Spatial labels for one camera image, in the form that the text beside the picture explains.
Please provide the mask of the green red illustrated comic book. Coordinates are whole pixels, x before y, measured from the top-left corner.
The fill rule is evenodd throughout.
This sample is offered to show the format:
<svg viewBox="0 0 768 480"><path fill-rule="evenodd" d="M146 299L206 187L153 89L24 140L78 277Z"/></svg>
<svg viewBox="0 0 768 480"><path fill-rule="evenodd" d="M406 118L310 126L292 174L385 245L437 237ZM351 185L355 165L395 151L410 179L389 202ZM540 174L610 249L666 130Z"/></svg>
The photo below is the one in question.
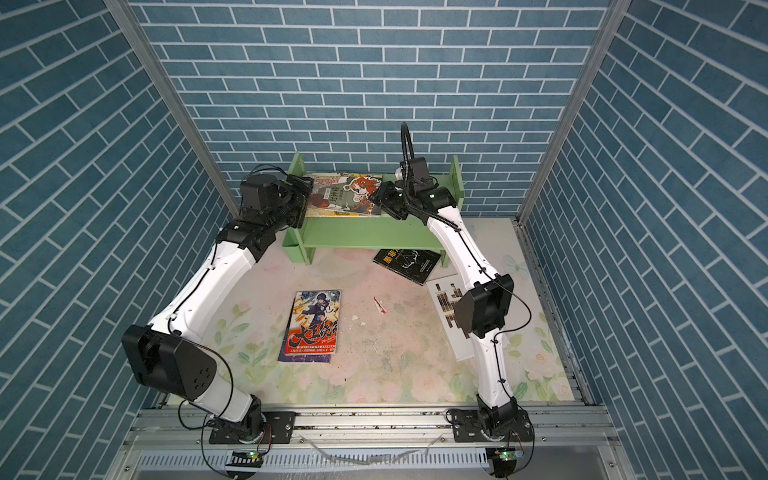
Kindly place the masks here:
<svg viewBox="0 0 768 480"><path fill-rule="evenodd" d="M371 196L382 184L382 177L357 173L311 174L313 189L309 196L306 216L375 217L381 214Z"/></svg>

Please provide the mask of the black book with gold text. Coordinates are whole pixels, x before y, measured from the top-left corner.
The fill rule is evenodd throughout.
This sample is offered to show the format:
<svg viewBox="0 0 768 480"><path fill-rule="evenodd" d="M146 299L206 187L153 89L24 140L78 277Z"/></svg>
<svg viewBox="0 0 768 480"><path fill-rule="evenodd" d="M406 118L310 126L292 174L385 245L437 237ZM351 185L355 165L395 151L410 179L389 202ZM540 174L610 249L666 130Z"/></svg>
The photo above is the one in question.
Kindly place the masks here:
<svg viewBox="0 0 768 480"><path fill-rule="evenodd" d="M440 261L437 252L413 249L382 249L373 258L375 264L418 285L427 281Z"/></svg>

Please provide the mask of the white book with brown bars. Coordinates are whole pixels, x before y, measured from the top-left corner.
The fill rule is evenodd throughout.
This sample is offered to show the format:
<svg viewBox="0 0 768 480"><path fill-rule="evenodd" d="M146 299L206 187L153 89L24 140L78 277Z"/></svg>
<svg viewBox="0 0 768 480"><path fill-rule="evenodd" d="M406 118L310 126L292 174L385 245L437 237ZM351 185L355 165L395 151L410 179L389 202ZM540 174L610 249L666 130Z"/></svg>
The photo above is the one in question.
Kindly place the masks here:
<svg viewBox="0 0 768 480"><path fill-rule="evenodd" d="M426 283L441 325L457 361L474 357L472 342L456 321L454 307L463 296L463 283L458 274Z"/></svg>

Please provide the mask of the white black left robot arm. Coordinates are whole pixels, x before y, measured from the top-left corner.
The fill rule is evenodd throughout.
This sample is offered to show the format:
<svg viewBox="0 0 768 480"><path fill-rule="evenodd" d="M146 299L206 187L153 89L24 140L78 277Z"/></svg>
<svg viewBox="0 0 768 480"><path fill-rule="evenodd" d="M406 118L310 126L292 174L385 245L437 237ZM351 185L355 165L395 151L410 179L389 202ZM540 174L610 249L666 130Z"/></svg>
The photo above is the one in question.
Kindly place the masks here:
<svg viewBox="0 0 768 480"><path fill-rule="evenodd" d="M134 378L177 395L231 424L260 427L258 400L217 371L217 354L202 345L215 313L242 276L275 242L278 231L302 226L313 181L269 167L240 184L238 215L216 236L211 253L189 283L147 325L131 325L122 346Z"/></svg>

